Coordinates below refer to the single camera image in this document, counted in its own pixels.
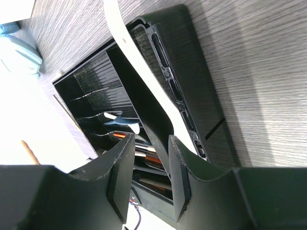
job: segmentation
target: cable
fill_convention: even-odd
[[[138,228],[139,228],[139,226],[140,226],[140,223],[141,223],[141,213],[140,213],[140,211],[139,211],[139,208],[135,205],[134,206],[135,207],[135,210],[138,212],[138,214],[139,214],[139,222],[138,222],[138,224],[135,226],[135,228],[134,228],[134,230],[137,230]]]

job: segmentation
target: ventilation slot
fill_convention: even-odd
[[[162,49],[161,43],[159,42],[158,36],[156,34],[152,35],[153,44],[155,46],[155,49],[157,50],[157,53],[159,55],[159,58],[161,60],[163,67],[168,67],[168,61],[166,59],[165,53]]]
[[[188,126],[189,130],[195,131],[195,127],[194,127],[193,122],[192,122],[190,116],[188,115],[188,113],[186,111],[184,111],[184,112],[182,112],[182,116],[183,116],[183,119],[184,119],[186,125]]]
[[[179,87],[177,82],[174,79],[169,80],[169,86],[171,87],[174,96],[176,97],[177,101],[182,101],[182,95],[180,93]]]
[[[197,149],[199,156],[206,160],[207,155],[206,155],[205,150],[203,149],[203,147],[201,145],[201,142],[199,140],[195,140],[194,143],[195,143],[195,146],[196,146],[196,149]]]

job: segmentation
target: gray wood grain surface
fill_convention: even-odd
[[[307,166],[307,1],[121,0],[124,21],[188,6],[240,160]],[[44,59],[40,81],[83,151],[86,138],[52,97],[66,72],[110,37],[102,0],[36,0],[17,36]]]

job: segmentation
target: white curved stand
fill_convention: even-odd
[[[190,151],[196,154],[196,150],[179,110],[164,92],[131,38],[122,19],[118,0],[104,0],[104,11],[106,22],[114,40],[165,110],[172,122],[174,135],[177,136]]]

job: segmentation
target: black plastic organizer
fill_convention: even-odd
[[[222,169],[238,166],[188,9],[177,5],[139,16],[127,27],[180,111],[198,154]],[[115,145],[106,133],[131,132],[123,126],[106,127],[100,113],[113,111],[139,118],[141,137],[152,143],[169,174],[167,142],[173,134],[170,120],[113,39],[53,84],[95,150]]]

